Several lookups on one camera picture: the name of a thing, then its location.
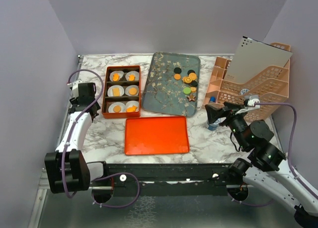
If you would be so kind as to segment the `orange fish cookie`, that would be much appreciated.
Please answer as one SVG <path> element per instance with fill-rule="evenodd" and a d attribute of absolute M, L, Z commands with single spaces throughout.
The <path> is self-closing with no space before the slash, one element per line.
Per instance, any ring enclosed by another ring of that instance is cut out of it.
<path fill-rule="evenodd" d="M 137 111 L 138 111 L 138 107 L 135 105 L 132 105 L 132 106 L 126 108 L 126 112 L 128 112 L 128 113 L 137 112 Z"/>
<path fill-rule="evenodd" d="M 117 74 L 117 73 L 115 73 L 115 74 L 113 75 L 113 81 L 119 81 L 120 78 L 121 78 L 120 75 Z"/>

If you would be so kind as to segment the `orange oval cookie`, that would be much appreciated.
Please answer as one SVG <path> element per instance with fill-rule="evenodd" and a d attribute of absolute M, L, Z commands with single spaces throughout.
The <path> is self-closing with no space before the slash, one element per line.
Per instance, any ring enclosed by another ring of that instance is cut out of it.
<path fill-rule="evenodd" d="M 114 106 L 114 108 L 113 108 L 114 113 L 120 113 L 121 111 L 122 111 L 121 106 L 119 106 L 119 105 Z"/>

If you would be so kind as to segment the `orange cookie tin box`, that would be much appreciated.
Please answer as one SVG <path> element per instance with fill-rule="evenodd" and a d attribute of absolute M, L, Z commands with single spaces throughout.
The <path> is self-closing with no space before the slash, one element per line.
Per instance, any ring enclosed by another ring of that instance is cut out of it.
<path fill-rule="evenodd" d="M 107 67 L 102 102 L 102 115 L 105 119 L 140 117 L 140 66 Z"/>

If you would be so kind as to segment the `orange round dotted cookie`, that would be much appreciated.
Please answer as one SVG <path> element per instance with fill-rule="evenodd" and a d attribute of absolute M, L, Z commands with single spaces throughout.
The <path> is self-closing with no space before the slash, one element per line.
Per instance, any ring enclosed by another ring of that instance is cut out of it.
<path fill-rule="evenodd" d="M 138 89 L 135 88 L 135 87 L 132 87 L 132 88 L 129 89 L 128 92 L 129 92 L 130 95 L 137 95 L 138 94 Z"/>

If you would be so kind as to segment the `orange tin lid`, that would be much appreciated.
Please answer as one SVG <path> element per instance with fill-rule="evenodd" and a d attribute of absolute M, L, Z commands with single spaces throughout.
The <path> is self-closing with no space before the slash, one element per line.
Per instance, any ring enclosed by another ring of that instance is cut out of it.
<path fill-rule="evenodd" d="M 181 154 L 190 151 L 184 116 L 129 118 L 125 123 L 125 155 Z"/>

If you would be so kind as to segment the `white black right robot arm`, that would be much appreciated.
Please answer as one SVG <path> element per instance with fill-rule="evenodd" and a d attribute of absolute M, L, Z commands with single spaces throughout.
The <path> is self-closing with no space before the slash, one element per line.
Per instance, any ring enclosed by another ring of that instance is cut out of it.
<path fill-rule="evenodd" d="M 238 158 L 231 164 L 228 178 L 234 184 L 250 184 L 281 203 L 294 215 L 303 228 L 318 226 L 318 191 L 292 166 L 289 156 L 270 141 L 274 134 L 264 120 L 247 124 L 244 117 L 251 111 L 265 106 L 258 99 L 247 99 L 243 105 L 225 102 L 217 109 L 206 104 L 209 124 L 223 118 L 220 126 L 230 128 L 247 159 Z"/>

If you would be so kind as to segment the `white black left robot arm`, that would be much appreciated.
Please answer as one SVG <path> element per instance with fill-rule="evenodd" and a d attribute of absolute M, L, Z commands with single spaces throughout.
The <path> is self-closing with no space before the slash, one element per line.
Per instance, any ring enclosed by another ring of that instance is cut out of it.
<path fill-rule="evenodd" d="M 54 152 L 44 158 L 50 190 L 54 194 L 85 191 L 92 180 L 81 149 L 88 129 L 98 116 L 100 105 L 93 82 L 77 80 L 68 83 L 72 97 L 68 110 L 69 124 Z"/>

